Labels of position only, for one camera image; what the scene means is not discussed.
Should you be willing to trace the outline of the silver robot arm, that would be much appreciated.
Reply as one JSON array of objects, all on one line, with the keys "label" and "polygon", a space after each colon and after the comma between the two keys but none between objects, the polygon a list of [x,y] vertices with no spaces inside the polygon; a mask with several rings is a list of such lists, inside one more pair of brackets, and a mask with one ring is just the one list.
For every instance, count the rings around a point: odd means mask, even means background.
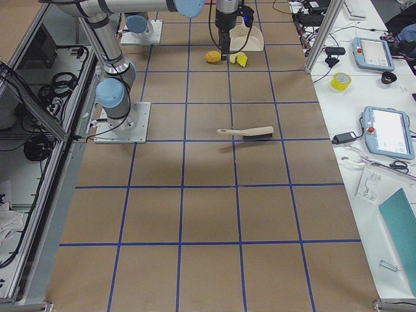
[{"label": "silver robot arm", "polygon": [[69,16],[79,18],[89,29],[89,41],[100,55],[108,75],[97,85],[96,96],[107,114],[110,129],[126,131],[137,126],[130,90],[136,79],[133,64],[124,56],[110,25],[115,13],[178,12],[193,18],[202,11],[204,1],[51,1]]},{"label": "silver robot arm", "polygon": [[[196,17],[205,4],[205,1],[168,1],[175,5],[174,12],[193,18]],[[216,1],[215,26],[218,29],[218,43],[213,38],[211,26],[209,33],[214,45],[220,50],[221,60],[226,60],[230,54],[231,37],[230,31],[235,27],[237,17],[240,15],[240,1]],[[144,37],[151,34],[152,24],[148,20],[146,12],[125,13],[125,24],[127,30],[136,37]]]}]

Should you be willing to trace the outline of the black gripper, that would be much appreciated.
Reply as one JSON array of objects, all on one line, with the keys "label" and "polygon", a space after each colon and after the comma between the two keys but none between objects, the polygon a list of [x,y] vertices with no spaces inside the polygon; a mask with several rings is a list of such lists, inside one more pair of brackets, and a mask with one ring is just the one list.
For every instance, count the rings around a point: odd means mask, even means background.
[{"label": "black gripper", "polygon": [[230,30],[236,25],[239,14],[239,0],[217,0],[215,25],[220,39],[221,60],[227,60],[230,53]]}]

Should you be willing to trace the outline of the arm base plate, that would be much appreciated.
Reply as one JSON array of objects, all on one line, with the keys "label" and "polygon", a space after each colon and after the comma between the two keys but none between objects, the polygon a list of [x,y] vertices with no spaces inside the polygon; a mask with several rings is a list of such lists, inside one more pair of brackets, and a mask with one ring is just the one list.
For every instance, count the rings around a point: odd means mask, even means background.
[{"label": "arm base plate", "polygon": [[133,22],[127,22],[120,43],[124,46],[158,45],[161,41],[163,21],[144,20],[135,27]]},{"label": "arm base plate", "polygon": [[150,119],[150,102],[132,102],[126,121],[111,120],[97,125],[96,144],[145,144]]}]

